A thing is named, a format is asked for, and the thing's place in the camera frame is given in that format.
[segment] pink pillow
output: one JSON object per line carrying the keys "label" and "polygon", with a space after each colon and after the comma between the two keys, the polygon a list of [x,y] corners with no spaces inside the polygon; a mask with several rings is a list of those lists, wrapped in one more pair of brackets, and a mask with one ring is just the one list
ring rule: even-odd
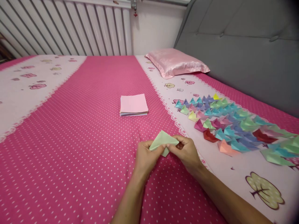
{"label": "pink pillow", "polygon": [[146,57],[159,69],[164,79],[186,73],[210,71],[202,61],[173,48],[154,50]]}

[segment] radiator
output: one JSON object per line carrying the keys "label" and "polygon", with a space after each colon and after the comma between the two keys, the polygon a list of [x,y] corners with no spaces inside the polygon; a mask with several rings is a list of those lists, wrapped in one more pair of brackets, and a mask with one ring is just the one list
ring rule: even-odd
{"label": "radiator", "polygon": [[36,54],[131,55],[130,1],[0,0],[2,44]]}

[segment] left hand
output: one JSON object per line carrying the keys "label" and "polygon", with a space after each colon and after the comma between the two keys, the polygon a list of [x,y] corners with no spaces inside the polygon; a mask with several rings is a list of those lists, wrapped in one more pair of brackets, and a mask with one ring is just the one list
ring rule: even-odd
{"label": "left hand", "polygon": [[164,151],[166,145],[160,145],[156,150],[150,151],[149,147],[153,143],[153,140],[139,142],[136,151],[136,160],[134,173],[141,175],[142,177],[148,178],[150,172],[156,165],[159,156]]}

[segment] hand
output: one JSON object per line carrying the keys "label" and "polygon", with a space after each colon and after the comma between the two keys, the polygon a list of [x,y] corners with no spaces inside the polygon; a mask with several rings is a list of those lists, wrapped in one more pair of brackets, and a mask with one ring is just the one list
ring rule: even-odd
{"label": "hand", "polygon": [[153,140],[138,143],[136,152],[134,173],[148,178],[150,172],[156,165],[157,159],[164,151],[166,145],[160,145],[156,150],[150,151],[149,147],[153,143]]}
{"label": "hand", "polygon": [[193,177],[206,169],[199,159],[196,147],[191,138],[186,138],[180,135],[174,135],[173,138],[177,139],[179,144],[176,146],[167,144],[167,148],[182,161],[187,171]]}

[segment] tufted headboard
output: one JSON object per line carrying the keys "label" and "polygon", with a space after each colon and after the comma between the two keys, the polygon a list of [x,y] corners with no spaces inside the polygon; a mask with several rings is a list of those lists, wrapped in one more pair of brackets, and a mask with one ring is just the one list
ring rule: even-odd
{"label": "tufted headboard", "polygon": [[192,0],[174,48],[209,76],[299,117],[299,31],[285,0]]}

